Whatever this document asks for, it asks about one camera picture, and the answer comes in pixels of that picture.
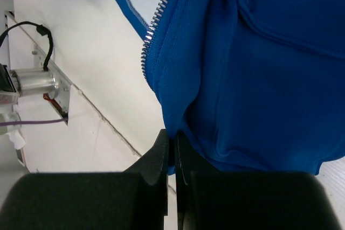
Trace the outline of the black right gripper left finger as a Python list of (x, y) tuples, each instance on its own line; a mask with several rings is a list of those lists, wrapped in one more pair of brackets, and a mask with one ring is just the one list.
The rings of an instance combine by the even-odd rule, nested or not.
[(122, 172), (31, 173), (10, 190), (1, 229), (163, 229), (169, 137)]

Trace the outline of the blue zip-up vest jacket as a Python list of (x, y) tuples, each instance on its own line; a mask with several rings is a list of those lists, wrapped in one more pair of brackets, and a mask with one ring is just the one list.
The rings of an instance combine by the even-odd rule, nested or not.
[(344, 0), (115, 0), (170, 137), (216, 168), (344, 157)]

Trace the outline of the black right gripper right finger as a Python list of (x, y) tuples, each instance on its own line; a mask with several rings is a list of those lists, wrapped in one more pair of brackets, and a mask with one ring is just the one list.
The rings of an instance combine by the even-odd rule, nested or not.
[(301, 172), (222, 172), (175, 141), (179, 229), (340, 229), (325, 191)]

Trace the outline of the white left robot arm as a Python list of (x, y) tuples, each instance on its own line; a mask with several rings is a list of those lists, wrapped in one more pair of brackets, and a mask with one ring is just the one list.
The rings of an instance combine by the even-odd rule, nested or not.
[[(9, 69), (7, 65), (1, 64), (1, 105), (15, 105), (22, 97), (41, 95), (49, 101), (54, 100), (60, 88), (57, 77), (49, 69), (49, 62), (53, 53), (54, 42), (51, 31), (44, 25), (30, 21), (19, 22), (7, 28), (1, 34), (1, 44), (9, 32), (23, 25), (35, 27), (36, 32), (46, 37), (49, 42), (49, 50), (44, 58), (41, 68), (33, 69)], [(17, 112), (1, 114), (1, 134), (8, 135), (16, 150), (20, 150), (24, 141), (16, 140), (19, 137), (19, 130), (26, 125), (45, 125), (65, 122), (65, 118), (55, 120), (22, 120)]]

